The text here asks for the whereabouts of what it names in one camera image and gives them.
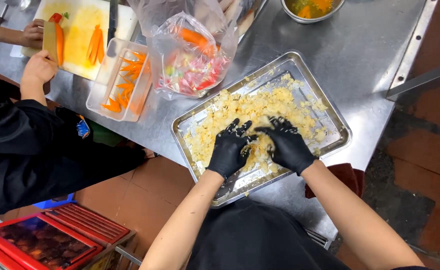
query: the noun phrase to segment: stainless steel counter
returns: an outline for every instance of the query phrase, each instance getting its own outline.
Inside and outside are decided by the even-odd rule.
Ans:
[[[325,164],[351,163],[365,170],[394,105],[381,91],[392,84],[424,4],[425,0],[347,0],[332,18],[304,25],[293,21],[279,0],[270,0],[243,37],[227,76],[215,91],[284,50],[301,51],[353,134],[351,145],[326,158]],[[22,29],[34,14],[35,9],[19,12],[9,8],[2,25]],[[10,58],[11,48],[0,44],[0,73],[19,82],[28,59]],[[52,80],[48,98],[185,165],[170,126],[198,99],[167,101],[151,91],[138,122],[116,122],[85,107],[91,84],[60,71]],[[304,185],[291,175],[250,197],[281,207],[307,228],[334,239],[337,229],[316,199],[305,199]]]

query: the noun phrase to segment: cutting board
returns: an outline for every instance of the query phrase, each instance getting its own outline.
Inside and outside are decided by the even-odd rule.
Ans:
[[[42,0],[35,19],[47,21],[54,13],[68,12],[69,19],[62,18],[63,64],[61,69],[73,74],[95,80],[100,64],[98,60],[91,65],[87,60],[90,38],[96,25],[103,32],[103,50],[107,50],[107,35],[110,3],[103,0]],[[137,24],[132,8],[118,5],[117,31],[115,37],[130,40]],[[31,57],[39,50],[22,47],[22,54]]]

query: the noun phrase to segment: blue plastic object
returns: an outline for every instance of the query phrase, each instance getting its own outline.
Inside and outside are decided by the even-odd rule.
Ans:
[[[34,203],[33,205],[35,205],[36,207],[40,208],[40,209],[47,209],[47,208],[52,208],[52,207],[57,207],[60,205],[64,205],[66,203],[76,203],[77,201],[73,199],[73,193],[68,194],[68,198],[66,200],[56,200],[56,199],[51,199],[51,200],[47,200],[47,201],[43,201],[43,202],[39,202],[39,203]]]

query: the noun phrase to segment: kitchen knife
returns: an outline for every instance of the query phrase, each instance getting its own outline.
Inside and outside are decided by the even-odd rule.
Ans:
[[[118,0],[110,0],[110,18],[108,22],[107,45],[115,37],[117,31]]]
[[[43,23],[43,50],[47,50],[58,64],[57,57],[57,34],[55,33],[55,22],[46,21]]]

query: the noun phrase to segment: plastic container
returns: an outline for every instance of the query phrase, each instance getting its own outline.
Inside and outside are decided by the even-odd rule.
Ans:
[[[127,71],[120,71],[122,67],[127,65],[122,58],[136,61],[137,58],[132,52],[145,54],[146,58],[140,75],[134,81],[135,86],[127,108],[121,107],[120,112],[108,110],[102,104],[108,104],[109,97],[117,100],[115,94],[119,88],[116,85],[125,83],[120,75],[125,76],[127,73]],[[107,52],[100,65],[97,78],[86,99],[86,108],[116,121],[136,122],[142,113],[143,105],[152,84],[150,59],[147,52],[147,46],[115,37],[112,38],[107,46]]]

